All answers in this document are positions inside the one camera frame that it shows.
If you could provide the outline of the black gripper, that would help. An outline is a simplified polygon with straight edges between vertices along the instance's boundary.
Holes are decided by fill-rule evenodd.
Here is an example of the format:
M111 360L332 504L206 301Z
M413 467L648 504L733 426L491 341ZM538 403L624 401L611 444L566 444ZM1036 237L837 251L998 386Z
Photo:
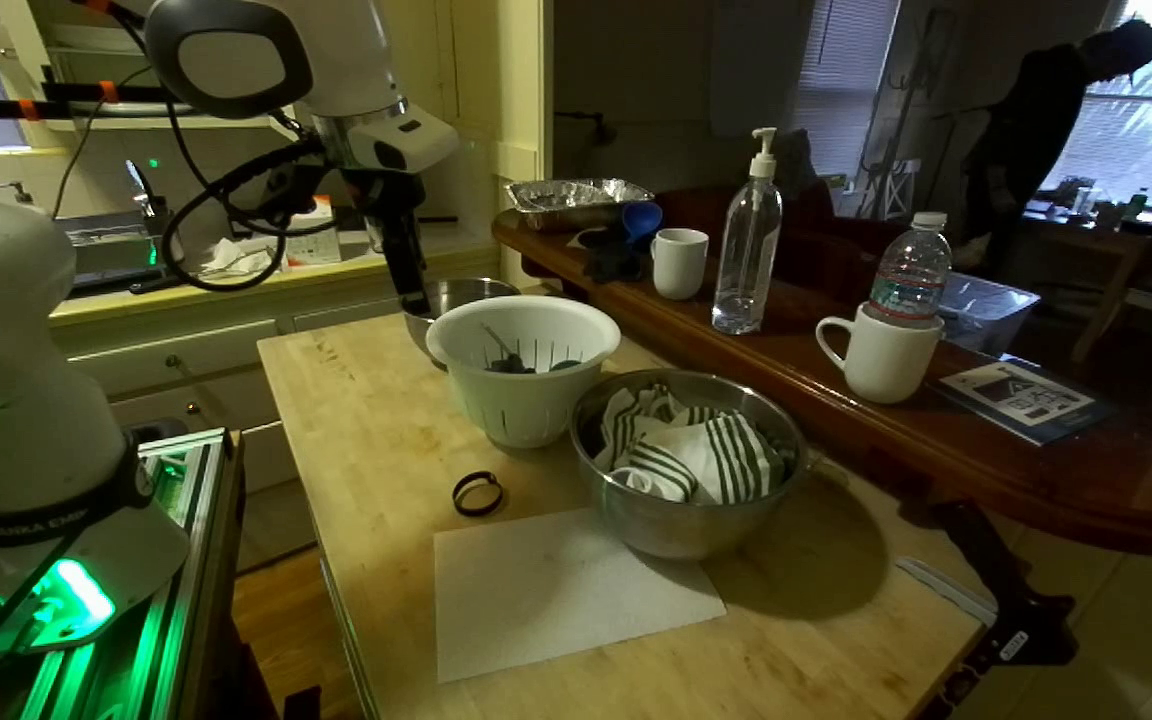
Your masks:
M364 172L357 189L364 201L364 216L381 226L381 249L384 249L400 310L409 317L429 317L423 251L421 251L421 228L414 228L423 186L400 172Z

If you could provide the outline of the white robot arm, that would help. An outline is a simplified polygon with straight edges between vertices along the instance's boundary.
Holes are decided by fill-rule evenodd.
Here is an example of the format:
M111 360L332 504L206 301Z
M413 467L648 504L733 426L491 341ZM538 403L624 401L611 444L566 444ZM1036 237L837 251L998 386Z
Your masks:
M429 313L413 207L457 131L394 87L372 0L157 0L144 57L175 101L211 117L300 106L314 131L241 166L216 191L269 166L325 157L381 201L400 310ZM105 392L47 336L73 274L64 233L31 211L0 207L0 222L0 543L31 543L124 504L129 441Z

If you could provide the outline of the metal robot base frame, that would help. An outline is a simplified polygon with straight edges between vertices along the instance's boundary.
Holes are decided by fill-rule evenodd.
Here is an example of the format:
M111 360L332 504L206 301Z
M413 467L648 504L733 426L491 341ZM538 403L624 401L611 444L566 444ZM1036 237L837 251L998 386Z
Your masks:
M135 500L0 548L0 720L201 720L229 642L241 472L224 429L144 441Z

